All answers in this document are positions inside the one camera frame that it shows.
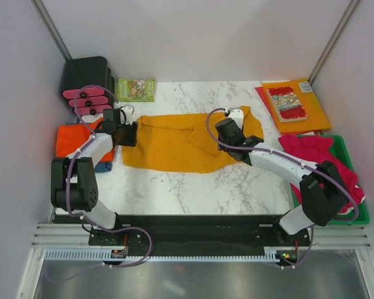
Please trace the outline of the yellow t shirt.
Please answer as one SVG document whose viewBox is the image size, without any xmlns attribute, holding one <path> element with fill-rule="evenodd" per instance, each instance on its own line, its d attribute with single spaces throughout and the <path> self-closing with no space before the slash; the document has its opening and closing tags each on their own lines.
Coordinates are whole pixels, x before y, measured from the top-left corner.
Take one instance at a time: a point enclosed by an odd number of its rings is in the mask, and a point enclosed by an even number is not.
<svg viewBox="0 0 374 299">
<path fill-rule="evenodd" d="M 137 145 L 122 148 L 125 166 L 179 173 L 212 173 L 237 161 L 218 150 L 209 135 L 206 113 L 143 115 Z"/>
</svg>

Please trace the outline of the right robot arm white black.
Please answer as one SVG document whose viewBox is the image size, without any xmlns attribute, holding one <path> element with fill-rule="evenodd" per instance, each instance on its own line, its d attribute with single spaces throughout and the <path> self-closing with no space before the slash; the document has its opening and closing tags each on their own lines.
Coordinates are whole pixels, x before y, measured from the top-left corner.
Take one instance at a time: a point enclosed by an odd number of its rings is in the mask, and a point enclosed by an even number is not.
<svg viewBox="0 0 374 299">
<path fill-rule="evenodd" d="M 221 120 L 215 129 L 219 149 L 236 161 L 270 171 L 299 189 L 301 204 L 284 214 L 273 229 L 278 244 L 289 244 L 302 229 L 326 226 L 349 203 L 347 187 L 330 161 L 306 161 L 272 148 L 259 137 L 246 137 L 232 118 Z"/>
</svg>

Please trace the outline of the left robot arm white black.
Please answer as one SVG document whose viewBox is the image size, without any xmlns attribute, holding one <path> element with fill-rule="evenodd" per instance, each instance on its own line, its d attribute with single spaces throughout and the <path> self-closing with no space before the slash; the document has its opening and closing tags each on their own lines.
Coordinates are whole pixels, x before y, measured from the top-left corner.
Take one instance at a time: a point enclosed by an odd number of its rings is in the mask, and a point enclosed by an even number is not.
<svg viewBox="0 0 374 299">
<path fill-rule="evenodd" d="M 99 199 L 95 167 L 117 146 L 137 145 L 138 122 L 133 114 L 130 105 L 105 109 L 95 128 L 87 126 L 90 136 L 86 142 L 68 156 L 51 162 L 52 205 L 103 230 L 103 238 L 111 245 L 122 242 L 124 229 L 118 214 Z"/>
</svg>

